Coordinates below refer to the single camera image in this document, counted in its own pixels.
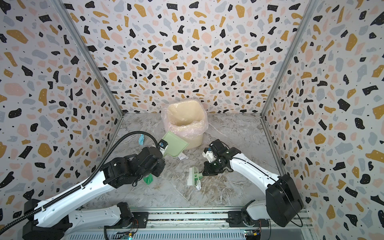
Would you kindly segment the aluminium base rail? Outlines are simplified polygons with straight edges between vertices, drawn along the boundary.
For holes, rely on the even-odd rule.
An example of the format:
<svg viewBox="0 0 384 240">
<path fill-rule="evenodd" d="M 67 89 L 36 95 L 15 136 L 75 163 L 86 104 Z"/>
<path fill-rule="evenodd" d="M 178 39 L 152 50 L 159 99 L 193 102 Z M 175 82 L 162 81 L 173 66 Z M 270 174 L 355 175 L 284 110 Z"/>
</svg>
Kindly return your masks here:
<svg viewBox="0 0 384 240">
<path fill-rule="evenodd" d="M 241 220 L 239 207 L 133 208 L 134 223 L 126 229 L 92 227 L 66 240 L 315 240 L 305 210 L 280 227 L 272 220 Z"/>
</svg>

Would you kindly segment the right corner aluminium post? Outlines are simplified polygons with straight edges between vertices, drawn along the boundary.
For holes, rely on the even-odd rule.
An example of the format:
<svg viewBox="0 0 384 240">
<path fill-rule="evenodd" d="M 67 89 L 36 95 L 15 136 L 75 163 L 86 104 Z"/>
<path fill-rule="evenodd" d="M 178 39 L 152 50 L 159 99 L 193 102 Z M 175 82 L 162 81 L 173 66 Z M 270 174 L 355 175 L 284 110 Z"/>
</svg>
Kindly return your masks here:
<svg viewBox="0 0 384 240">
<path fill-rule="evenodd" d="M 298 45 L 299 45 L 299 43 L 303 37 L 303 34 L 304 34 L 305 29 L 307 27 L 307 24 L 310 20 L 310 17 L 314 13 L 315 8 L 317 7 L 318 2 L 319 2 L 318 0 L 310 0 L 306 10 L 304 11 L 303 19 L 301 20 L 301 22 L 298 26 L 298 30 L 297 30 L 294 38 L 293 38 L 293 41 L 292 41 L 290 47 L 288 48 L 288 52 L 287 52 L 287 54 L 283 60 L 282 67 L 281 67 L 281 69 L 277 75 L 277 78 L 276 78 L 273 86 L 271 87 L 270 94 L 267 97 L 266 103 L 262 109 L 262 112 L 261 112 L 261 118 L 262 119 L 264 118 L 264 116 L 267 115 L 268 108 L 270 107 L 270 105 L 273 102 L 274 95 L 278 91 L 278 87 L 281 84 L 284 75 L 286 74 L 286 71 L 289 67 L 289 64 L 290 64 L 292 58 L 294 57 L 296 49 L 297 49 L 297 47 L 298 47 Z"/>
</svg>

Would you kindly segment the corner aluminium post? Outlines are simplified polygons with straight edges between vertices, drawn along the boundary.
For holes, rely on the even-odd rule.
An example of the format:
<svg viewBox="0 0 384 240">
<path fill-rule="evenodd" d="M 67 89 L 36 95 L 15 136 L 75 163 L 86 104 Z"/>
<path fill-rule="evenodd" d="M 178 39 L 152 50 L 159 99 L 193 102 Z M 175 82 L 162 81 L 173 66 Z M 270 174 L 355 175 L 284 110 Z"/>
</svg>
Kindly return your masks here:
<svg viewBox="0 0 384 240">
<path fill-rule="evenodd" d="M 114 95 L 112 94 L 111 89 L 109 88 L 107 82 L 104 79 L 104 76 L 102 75 L 100 69 L 96 65 L 93 57 L 91 56 L 91 54 L 87 48 L 87 45 L 82 40 L 81 35 L 80 35 L 79 31 L 77 30 L 73 20 L 71 19 L 70 14 L 67 12 L 63 1 L 53 1 L 53 6 L 56 9 L 58 15 L 63 20 L 68 31 L 72 35 L 74 42 L 77 44 L 81 54 L 83 55 L 86 62 L 88 63 L 91 71 L 96 75 L 99 83 L 101 84 L 101 86 L 104 89 L 105 94 L 107 95 L 108 99 L 110 100 L 111 105 L 115 108 L 119 117 L 122 118 L 124 116 L 123 111 L 120 109 L 118 102 L 116 101 Z"/>
<path fill-rule="evenodd" d="M 303 34 L 304 34 L 305 29 L 307 27 L 307 24 L 310 20 L 310 17 L 314 13 L 315 8 L 317 7 L 318 2 L 319 2 L 318 0 L 310 0 L 306 10 L 304 11 L 303 19 L 301 20 L 301 22 L 298 26 L 298 30 L 297 30 L 294 38 L 293 38 L 293 41 L 292 41 L 290 47 L 288 48 L 288 52 L 287 52 L 287 54 L 283 60 L 282 67 L 281 67 L 281 69 L 277 75 L 277 78 L 276 78 L 273 86 L 271 87 L 270 94 L 267 97 L 266 103 L 262 109 L 262 112 L 261 112 L 261 118 L 262 119 L 264 118 L 264 116 L 267 115 L 268 108 L 270 107 L 270 105 L 273 102 L 274 95 L 278 91 L 278 87 L 281 84 L 284 75 L 286 74 L 286 71 L 289 67 L 289 64 L 290 64 L 292 58 L 294 57 L 296 49 L 297 49 L 297 47 L 298 47 L 298 45 L 299 45 L 299 43 L 303 37 Z"/>
</svg>

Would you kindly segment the green scrap left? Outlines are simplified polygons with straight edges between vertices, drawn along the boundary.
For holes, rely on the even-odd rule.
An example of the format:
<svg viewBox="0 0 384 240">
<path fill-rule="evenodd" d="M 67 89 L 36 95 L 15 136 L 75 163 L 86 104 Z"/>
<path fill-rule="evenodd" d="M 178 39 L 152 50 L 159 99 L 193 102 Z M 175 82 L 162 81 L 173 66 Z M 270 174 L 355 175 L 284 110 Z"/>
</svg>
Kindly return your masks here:
<svg viewBox="0 0 384 240">
<path fill-rule="evenodd" d="M 143 178 L 143 181 L 147 184 L 150 185 L 153 182 L 153 175 L 149 174 L 147 177 Z"/>
</svg>

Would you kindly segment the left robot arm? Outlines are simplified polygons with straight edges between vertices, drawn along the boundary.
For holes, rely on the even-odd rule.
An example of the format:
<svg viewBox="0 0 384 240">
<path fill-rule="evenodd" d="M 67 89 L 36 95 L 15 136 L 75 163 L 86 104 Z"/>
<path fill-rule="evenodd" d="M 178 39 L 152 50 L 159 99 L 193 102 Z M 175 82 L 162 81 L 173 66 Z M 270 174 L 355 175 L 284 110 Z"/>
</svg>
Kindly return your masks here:
<svg viewBox="0 0 384 240">
<path fill-rule="evenodd" d="M 80 210 L 89 201 L 124 185 L 135 187 L 148 175 L 159 177 L 165 168 L 164 150 L 145 147 L 139 154 L 114 158 L 101 167 L 92 180 L 85 180 L 45 201 L 32 200 L 23 227 L 24 240 L 60 240 L 90 228 L 127 228 L 136 221 L 127 203 L 98 210 Z"/>
</svg>

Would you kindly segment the green dustpan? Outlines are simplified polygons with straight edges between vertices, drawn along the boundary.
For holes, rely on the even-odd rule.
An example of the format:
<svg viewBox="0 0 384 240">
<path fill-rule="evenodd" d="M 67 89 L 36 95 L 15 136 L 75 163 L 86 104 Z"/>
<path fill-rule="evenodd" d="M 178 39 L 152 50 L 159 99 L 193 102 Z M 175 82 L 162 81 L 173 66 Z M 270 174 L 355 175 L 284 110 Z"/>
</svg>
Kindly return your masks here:
<svg viewBox="0 0 384 240">
<path fill-rule="evenodd" d="M 176 134 L 172 133 L 171 131 L 168 131 L 162 139 L 168 142 L 168 147 L 165 156 L 170 156 L 173 158 L 177 158 L 178 155 L 182 153 L 189 145 L 188 142 L 186 142 Z"/>
</svg>

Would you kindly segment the white scrap front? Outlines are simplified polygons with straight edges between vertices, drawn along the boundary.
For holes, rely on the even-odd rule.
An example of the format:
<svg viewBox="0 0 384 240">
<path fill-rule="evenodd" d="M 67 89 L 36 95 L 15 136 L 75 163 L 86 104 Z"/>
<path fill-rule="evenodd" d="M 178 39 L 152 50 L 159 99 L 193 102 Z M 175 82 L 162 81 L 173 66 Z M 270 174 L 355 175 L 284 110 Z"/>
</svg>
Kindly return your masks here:
<svg viewBox="0 0 384 240">
<path fill-rule="evenodd" d="M 200 191 L 202 189 L 201 181 L 198 181 L 195 187 L 197 191 Z"/>
</svg>

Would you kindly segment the light blue scrap far left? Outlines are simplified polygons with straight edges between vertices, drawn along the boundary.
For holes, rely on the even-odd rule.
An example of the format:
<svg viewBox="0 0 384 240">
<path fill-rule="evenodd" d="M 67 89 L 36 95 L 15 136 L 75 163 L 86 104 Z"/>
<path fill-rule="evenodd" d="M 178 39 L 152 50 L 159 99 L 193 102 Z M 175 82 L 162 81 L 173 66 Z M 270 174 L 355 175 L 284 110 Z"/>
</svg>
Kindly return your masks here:
<svg viewBox="0 0 384 240">
<path fill-rule="evenodd" d="M 139 145 L 140 146 L 144 145 L 144 140 L 145 140 L 144 134 L 140 134 L 140 137 L 139 137 Z"/>
</svg>

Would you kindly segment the white scrap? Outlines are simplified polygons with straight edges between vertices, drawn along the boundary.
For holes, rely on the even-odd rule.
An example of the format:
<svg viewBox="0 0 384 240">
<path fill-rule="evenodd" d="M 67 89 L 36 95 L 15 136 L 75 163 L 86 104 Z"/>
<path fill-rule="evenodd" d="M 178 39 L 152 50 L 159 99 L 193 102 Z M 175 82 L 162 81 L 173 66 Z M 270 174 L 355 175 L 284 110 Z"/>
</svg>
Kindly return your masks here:
<svg viewBox="0 0 384 240">
<path fill-rule="evenodd" d="M 188 159 L 189 159 L 189 157 L 186 156 L 184 153 L 180 153 L 180 154 L 178 155 L 178 158 L 179 158 L 180 161 L 181 161 L 181 160 L 188 160 Z"/>
<path fill-rule="evenodd" d="M 195 187 L 197 191 L 200 191 L 202 189 L 201 181 L 198 181 Z"/>
</svg>

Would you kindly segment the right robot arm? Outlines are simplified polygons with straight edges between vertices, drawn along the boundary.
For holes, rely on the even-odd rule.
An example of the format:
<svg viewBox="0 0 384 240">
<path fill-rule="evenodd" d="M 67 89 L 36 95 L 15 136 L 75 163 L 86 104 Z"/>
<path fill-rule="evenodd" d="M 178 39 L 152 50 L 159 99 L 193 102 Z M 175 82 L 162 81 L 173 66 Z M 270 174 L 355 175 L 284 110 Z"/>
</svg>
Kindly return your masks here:
<svg viewBox="0 0 384 240">
<path fill-rule="evenodd" d="M 286 227 L 304 208 L 293 179 L 284 174 L 279 176 L 252 162 L 236 148 L 215 146 L 205 148 L 203 176 L 216 176 L 225 170 L 232 170 L 247 178 L 264 192 L 264 200 L 252 200 L 241 210 L 241 222 L 253 226 L 259 220 L 271 220 L 279 227 Z"/>
</svg>

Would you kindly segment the left corner aluminium post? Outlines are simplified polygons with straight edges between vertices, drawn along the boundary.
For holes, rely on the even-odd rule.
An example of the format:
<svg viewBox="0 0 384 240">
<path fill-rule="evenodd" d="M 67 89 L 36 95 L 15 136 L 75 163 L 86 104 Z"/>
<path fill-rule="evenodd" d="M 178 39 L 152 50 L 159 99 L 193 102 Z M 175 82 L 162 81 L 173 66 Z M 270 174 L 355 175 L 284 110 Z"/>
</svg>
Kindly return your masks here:
<svg viewBox="0 0 384 240">
<path fill-rule="evenodd" d="M 112 94 L 111 89 L 109 88 L 107 82 L 104 79 L 104 76 L 102 75 L 100 69 L 96 65 L 93 57 L 91 56 L 91 54 L 87 48 L 87 45 L 82 40 L 81 35 L 80 35 L 79 31 L 77 30 L 73 20 L 71 19 L 70 14 L 67 12 L 63 1 L 53 1 L 53 6 L 56 9 L 58 15 L 63 20 L 68 31 L 72 35 L 74 42 L 77 44 L 81 54 L 83 55 L 86 62 L 88 63 L 91 71 L 96 75 L 99 83 L 101 84 L 101 86 L 104 89 L 105 94 L 107 95 L 108 99 L 110 100 L 111 105 L 115 108 L 119 117 L 122 118 L 124 116 L 123 111 L 120 109 L 118 102 L 116 101 L 114 95 Z"/>
</svg>

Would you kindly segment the green hand brush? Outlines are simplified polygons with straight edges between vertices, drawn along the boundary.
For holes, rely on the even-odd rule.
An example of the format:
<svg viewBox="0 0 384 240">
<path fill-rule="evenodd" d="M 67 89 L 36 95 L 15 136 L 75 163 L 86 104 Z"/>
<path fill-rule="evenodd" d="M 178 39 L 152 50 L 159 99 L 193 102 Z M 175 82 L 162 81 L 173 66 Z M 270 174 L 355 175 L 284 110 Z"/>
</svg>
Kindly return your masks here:
<svg viewBox="0 0 384 240">
<path fill-rule="evenodd" d="M 203 174 L 199 172 L 197 167 L 190 167 L 187 185 L 196 187 L 202 178 Z"/>
</svg>

